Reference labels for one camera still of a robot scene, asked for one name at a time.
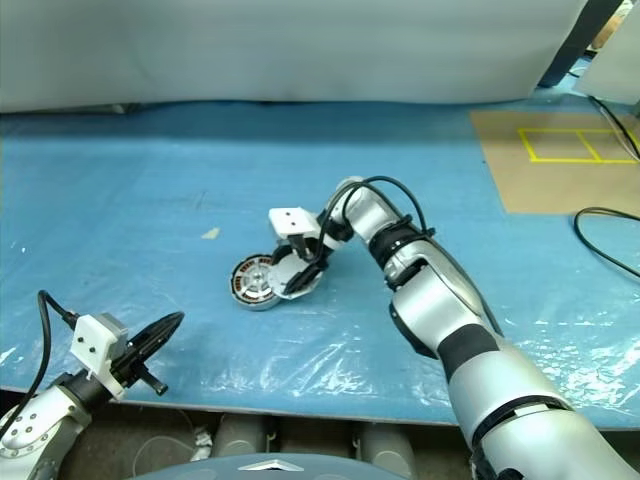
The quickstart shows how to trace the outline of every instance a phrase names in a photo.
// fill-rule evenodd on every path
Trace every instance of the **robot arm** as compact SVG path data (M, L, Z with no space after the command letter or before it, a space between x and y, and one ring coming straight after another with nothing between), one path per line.
M183 317L182 312L167 315L127 340L127 329L107 313L73 315L68 321L74 329L71 353L84 368L58 377L15 419L19 407L0 419L0 428L6 430L0 439L2 478L53 480L92 414L112 398L122 398L124 389L139 379L162 395L167 386L149 373L144 362L169 340Z
M355 234L393 291L397 328L418 353L443 364L476 478L638 480L536 366L489 328L481 296L433 232L416 228L365 185L345 180L318 216L271 210L279 245L271 258L260 257L260 269L246 262L236 268L236 299L261 309L311 292L330 254Z

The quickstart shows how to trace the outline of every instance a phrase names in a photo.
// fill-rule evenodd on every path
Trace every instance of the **blue mat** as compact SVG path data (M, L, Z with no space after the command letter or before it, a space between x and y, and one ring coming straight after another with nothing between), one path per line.
M558 89L491 108L592 111ZM505 213L468 112L219 102L6 116L0 383L31 382L42 347L35 294L45 288L76 311L111 312L132 333L186 312L149 362L169 392L136 385L131 401L454 423L440 365L396 331L390 292L358 242L299 301L252 313L229 294L234 265L274 247L269 208L319 211L342 178L385 174L415 191L506 335L578 410L600 427L639 427L638 283L590 254L567 216ZM584 225L638 265L636 225ZM214 228L215 239L202 238ZM78 369L70 339L56 320L45 381Z

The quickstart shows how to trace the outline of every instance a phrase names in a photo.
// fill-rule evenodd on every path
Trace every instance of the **floor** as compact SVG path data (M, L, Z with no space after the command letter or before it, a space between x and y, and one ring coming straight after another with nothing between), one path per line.
M215 431L221 415L198 411L143 408L111 404L99 413L67 455L60 472L64 480L121 480L132 475L136 453L148 439L163 435L193 445L192 426ZM274 418L275 449L353 456L356 425L346 421ZM419 480L470 479L464 441L457 428L406 426L416 455ZM614 448L640 470L640 431L606 432ZM189 460L190 452L169 440L154 441L139 455L137 473L159 470Z

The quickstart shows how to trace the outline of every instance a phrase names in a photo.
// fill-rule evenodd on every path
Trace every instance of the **plastic sheet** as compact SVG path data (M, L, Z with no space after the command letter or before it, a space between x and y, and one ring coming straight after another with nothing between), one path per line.
M589 108L581 99L564 105ZM299 301L254 313L228 291L238 261L273 248L270 207L320 209L343 177L384 173L416 192L507 336L574 406L601 427L640 426L637 282L584 249L567 217L504 213L463 107L174 105L8 117L3 135L6 387L26 388L37 368L35 293L46 288L79 312L109 311L132 333L186 312L149 362L169 392L158 398L136 385L131 401L455 422L441 367L396 331L390 292L356 241ZM584 227L640 263L635 225ZM78 368L71 332L57 321L53 333L46 381Z

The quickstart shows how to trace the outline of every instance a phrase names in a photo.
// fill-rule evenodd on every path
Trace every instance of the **round metal disc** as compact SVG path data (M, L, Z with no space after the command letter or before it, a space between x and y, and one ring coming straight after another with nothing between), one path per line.
M231 274L231 293L250 310L267 310L280 301L268 282L270 255L252 255L240 262Z

